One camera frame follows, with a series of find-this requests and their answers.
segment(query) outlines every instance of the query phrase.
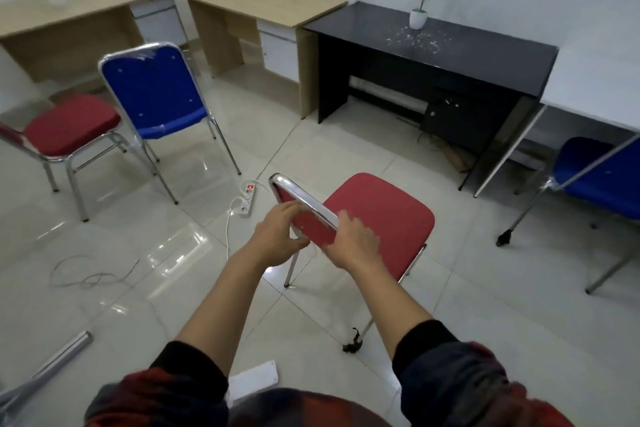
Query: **desk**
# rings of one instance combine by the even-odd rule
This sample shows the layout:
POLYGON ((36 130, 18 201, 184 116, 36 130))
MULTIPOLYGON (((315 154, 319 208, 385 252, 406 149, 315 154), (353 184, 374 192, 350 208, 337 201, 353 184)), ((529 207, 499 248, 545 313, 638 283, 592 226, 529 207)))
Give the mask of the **desk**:
MULTIPOLYGON (((527 133, 549 107, 640 132, 640 66, 603 56, 561 49, 538 106, 507 152, 477 189, 489 184, 527 133)), ((622 144, 609 156, 615 154, 622 144)))
POLYGON ((144 43, 129 4, 139 0, 45 0, 0 4, 0 44, 38 83, 96 70, 106 53, 144 43))
POLYGON ((244 63, 240 39, 260 44, 264 66, 300 84, 302 118, 317 108, 317 36, 301 26, 346 0, 189 0, 212 75, 244 63))
POLYGON ((353 94, 481 157, 522 96, 540 99, 556 47, 439 19, 421 30, 408 22, 406 12, 357 2, 305 26, 319 35, 318 120, 353 94), (426 114, 351 89, 352 75, 427 101, 426 114))

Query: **sleeve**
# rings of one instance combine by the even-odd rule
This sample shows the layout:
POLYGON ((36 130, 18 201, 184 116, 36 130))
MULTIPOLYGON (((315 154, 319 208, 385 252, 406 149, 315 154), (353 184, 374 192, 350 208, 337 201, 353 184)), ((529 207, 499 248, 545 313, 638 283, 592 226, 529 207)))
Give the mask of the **sleeve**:
POLYGON ((440 321, 409 331, 392 366, 402 386, 402 413, 412 425, 572 426, 553 406, 528 399, 491 351, 460 342, 440 321))
POLYGON ((226 426, 228 380, 202 351, 168 343, 148 370, 106 385, 87 409, 89 427, 226 426))

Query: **black desk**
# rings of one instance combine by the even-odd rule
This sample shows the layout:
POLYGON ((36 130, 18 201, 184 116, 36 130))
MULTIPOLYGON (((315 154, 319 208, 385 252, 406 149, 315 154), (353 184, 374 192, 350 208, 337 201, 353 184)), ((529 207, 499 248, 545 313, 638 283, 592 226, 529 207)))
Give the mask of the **black desk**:
POLYGON ((408 24, 407 12, 356 2, 305 26, 318 33, 319 123, 352 94, 480 157, 521 96, 540 99, 557 55, 555 46, 439 19, 421 30, 408 24), (351 75, 427 101, 426 114, 350 88, 351 75))

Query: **blue seat cushion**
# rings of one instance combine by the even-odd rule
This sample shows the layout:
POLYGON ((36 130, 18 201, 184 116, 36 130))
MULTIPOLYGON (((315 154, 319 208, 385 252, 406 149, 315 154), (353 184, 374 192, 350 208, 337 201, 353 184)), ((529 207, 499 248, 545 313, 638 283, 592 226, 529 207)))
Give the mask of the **blue seat cushion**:
POLYGON ((190 127, 207 117, 207 109, 204 107, 198 108, 195 112, 185 115, 184 117, 177 118, 167 124, 157 125, 154 127, 139 128, 140 137, 143 139, 159 139, 165 135, 169 135, 174 131, 182 130, 183 128, 190 127))
MULTIPOLYGON (((615 214, 640 220, 640 146, 636 140, 564 191, 615 214)), ((614 146, 598 140, 574 137, 567 140, 554 164, 553 175, 560 184, 580 172, 614 146)))

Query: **tile floor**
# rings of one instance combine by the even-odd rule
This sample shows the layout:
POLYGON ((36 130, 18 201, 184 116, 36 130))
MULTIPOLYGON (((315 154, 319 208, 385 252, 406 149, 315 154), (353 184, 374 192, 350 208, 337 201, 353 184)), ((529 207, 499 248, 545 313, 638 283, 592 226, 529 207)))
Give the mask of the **tile floor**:
MULTIPOLYGON (((576 425, 640 424, 638 261, 593 297, 585 285, 625 253, 637 231, 595 210, 546 196, 504 249, 495 237, 528 196, 511 193, 522 171, 506 166, 479 198, 418 131, 359 101, 327 119, 300 120, 297 88, 250 64, 202 86, 243 178, 274 172, 319 199, 352 174, 371 172, 435 213, 426 253, 404 287, 464 340, 495 351, 513 380, 553 402, 576 425)), ((19 425, 80 425, 98 388, 149 365, 211 288, 225 263, 225 220, 242 178, 204 124, 154 144, 180 205, 127 154, 110 153, 79 173, 89 223, 80 223, 68 183, 59 194, 42 168, 0 146, 0 382, 25 379, 84 329, 92 345, 39 391, 19 425), (64 260, 60 267, 55 265, 64 260), (125 283, 60 287, 98 271, 125 283)), ((237 250, 274 203, 257 191, 250 218, 234 217, 237 250)), ((244 329, 233 373, 276 359, 280 384, 360 402, 396 426, 399 384, 374 329, 356 356, 341 352, 352 325, 367 321, 353 281, 314 248, 268 270, 244 329)))

